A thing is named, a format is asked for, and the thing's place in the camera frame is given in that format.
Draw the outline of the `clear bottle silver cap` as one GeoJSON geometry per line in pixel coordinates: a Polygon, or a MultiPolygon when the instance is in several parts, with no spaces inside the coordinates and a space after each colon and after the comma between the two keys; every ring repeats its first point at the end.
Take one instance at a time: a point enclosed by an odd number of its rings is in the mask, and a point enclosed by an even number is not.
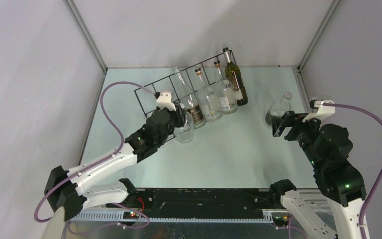
{"type": "Polygon", "coordinates": [[[179,103],[179,106],[185,113],[185,124],[182,127],[175,128],[175,139],[180,143],[189,143],[194,139],[194,123],[192,115],[185,110],[185,105],[179,103]]]}

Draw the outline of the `tall clear bottle black label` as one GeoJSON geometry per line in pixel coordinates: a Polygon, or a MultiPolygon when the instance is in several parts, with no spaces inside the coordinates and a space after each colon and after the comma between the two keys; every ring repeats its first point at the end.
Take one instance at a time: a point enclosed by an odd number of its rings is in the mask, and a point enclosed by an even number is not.
{"type": "Polygon", "coordinates": [[[203,127],[206,120],[203,116],[200,104],[194,90],[186,82],[178,67],[173,68],[174,79],[173,83],[178,99],[185,106],[185,109],[192,116],[194,128],[203,127]]]}

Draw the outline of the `clear bottle black cork stopper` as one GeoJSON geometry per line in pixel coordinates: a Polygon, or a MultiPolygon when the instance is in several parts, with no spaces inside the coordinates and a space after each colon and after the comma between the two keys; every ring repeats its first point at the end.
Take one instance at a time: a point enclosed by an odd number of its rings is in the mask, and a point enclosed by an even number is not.
{"type": "Polygon", "coordinates": [[[220,103],[214,89],[208,84],[201,68],[196,68],[194,71],[198,79],[197,97],[203,116],[207,122],[221,119],[223,113],[220,109],[220,103]]]}

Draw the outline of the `clear bottle dark label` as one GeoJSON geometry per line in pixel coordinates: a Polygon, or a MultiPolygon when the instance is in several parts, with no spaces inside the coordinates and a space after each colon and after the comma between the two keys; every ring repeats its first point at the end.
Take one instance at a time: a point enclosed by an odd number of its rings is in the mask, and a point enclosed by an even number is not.
{"type": "Polygon", "coordinates": [[[269,107],[265,122],[267,126],[272,127],[272,117],[283,117],[287,111],[291,110],[290,100],[292,99],[291,92],[285,92],[282,98],[278,101],[274,101],[269,107]]]}

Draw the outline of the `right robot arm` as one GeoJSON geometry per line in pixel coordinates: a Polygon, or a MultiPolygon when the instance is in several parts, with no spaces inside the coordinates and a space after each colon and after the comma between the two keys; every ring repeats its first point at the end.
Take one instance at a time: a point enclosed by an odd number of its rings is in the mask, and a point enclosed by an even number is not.
{"type": "Polygon", "coordinates": [[[327,200],[336,228],[324,223],[288,179],[271,184],[271,205],[286,208],[312,239],[368,239],[366,219],[361,214],[366,189],[361,173],[347,160],[353,148],[348,130],[335,124],[321,125],[319,118],[293,111],[272,116],[271,124],[274,137],[290,127],[285,140],[297,141],[313,167],[315,183],[327,200]]]}

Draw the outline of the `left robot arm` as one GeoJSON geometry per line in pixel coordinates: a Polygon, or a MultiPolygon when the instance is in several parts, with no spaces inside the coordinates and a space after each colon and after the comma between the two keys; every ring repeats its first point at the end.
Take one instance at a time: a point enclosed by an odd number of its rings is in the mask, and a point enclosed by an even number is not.
{"type": "Polygon", "coordinates": [[[175,109],[157,108],[144,125],[124,141],[120,150],[102,159],[70,169],[62,166],[50,172],[44,190],[44,200],[55,212],[65,209],[64,221],[82,210],[101,204],[121,203],[132,207],[137,202],[134,185],[128,179],[120,179],[113,185],[97,183],[120,169],[135,165],[150,157],[165,144],[176,128],[186,123],[187,111],[181,103],[175,109]]]}

